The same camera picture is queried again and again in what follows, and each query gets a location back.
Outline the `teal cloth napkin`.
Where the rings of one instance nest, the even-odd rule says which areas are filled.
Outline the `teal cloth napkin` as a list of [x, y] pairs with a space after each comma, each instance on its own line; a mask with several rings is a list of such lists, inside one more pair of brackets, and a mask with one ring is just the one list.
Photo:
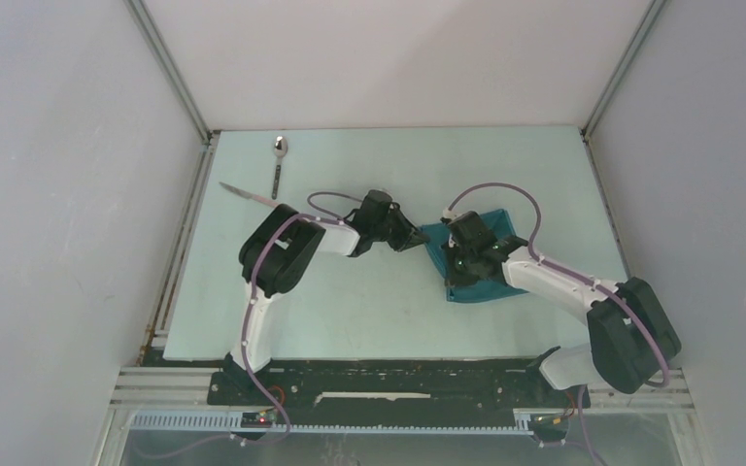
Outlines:
[[[480, 213], [480, 218], [498, 237], [516, 234], [513, 222], [505, 209]], [[448, 228], [437, 222], [422, 225], [420, 230], [429, 238], [429, 242], [424, 246], [431, 263], [442, 279], [446, 280], [449, 266], [442, 247], [448, 244]], [[480, 280], [467, 286], [445, 285], [446, 300], [458, 304], [480, 304], [523, 294], [526, 294], [525, 290], [489, 280]]]

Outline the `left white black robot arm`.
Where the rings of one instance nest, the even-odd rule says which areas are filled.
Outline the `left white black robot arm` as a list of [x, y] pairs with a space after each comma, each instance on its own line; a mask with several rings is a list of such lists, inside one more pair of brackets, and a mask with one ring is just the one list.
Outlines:
[[273, 318], [269, 308], [277, 298], [294, 290], [317, 253], [357, 258], [376, 243], [403, 252], [428, 244], [429, 237], [383, 190], [369, 190], [356, 208], [341, 216], [316, 206], [311, 198], [307, 201], [318, 211], [315, 215], [229, 183], [221, 182], [220, 186], [271, 208], [238, 254], [246, 283], [247, 309], [237, 343], [228, 354], [239, 368], [230, 390], [251, 405], [263, 400], [268, 391], [268, 379], [258, 370], [273, 358]]

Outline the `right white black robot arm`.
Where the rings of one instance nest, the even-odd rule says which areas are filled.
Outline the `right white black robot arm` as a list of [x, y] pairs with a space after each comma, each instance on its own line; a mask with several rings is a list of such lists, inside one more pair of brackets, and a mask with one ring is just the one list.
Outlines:
[[566, 389], [590, 383], [632, 394], [656, 385], [654, 375], [665, 375], [681, 351], [679, 336], [646, 281], [583, 275], [523, 238], [498, 237], [474, 212], [442, 223], [449, 232], [441, 247], [449, 286], [492, 282], [516, 288], [557, 305], [586, 327], [587, 343], [550, 349], [534, 362], [526, 393], [535, 404], [550, 406]]

